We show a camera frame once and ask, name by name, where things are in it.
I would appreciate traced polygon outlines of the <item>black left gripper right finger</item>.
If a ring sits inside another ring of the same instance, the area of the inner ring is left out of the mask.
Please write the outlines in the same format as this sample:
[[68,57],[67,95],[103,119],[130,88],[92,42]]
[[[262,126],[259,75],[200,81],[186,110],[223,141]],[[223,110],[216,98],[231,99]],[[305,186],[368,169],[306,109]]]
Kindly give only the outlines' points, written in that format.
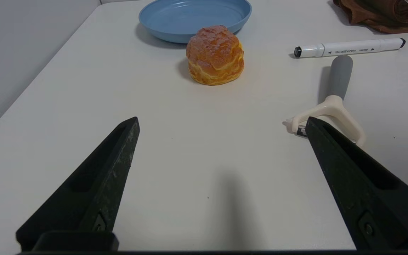
[[357,250],[408,250],[408,185],[329,123],[305,133]]

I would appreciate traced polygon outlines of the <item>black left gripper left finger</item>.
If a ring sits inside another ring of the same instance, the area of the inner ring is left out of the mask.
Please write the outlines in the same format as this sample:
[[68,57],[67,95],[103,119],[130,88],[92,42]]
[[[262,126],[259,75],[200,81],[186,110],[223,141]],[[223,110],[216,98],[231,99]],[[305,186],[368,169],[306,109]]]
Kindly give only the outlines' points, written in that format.
[[117,251],[112,232],[140,126],[121,122],[16,231],[21,251]]

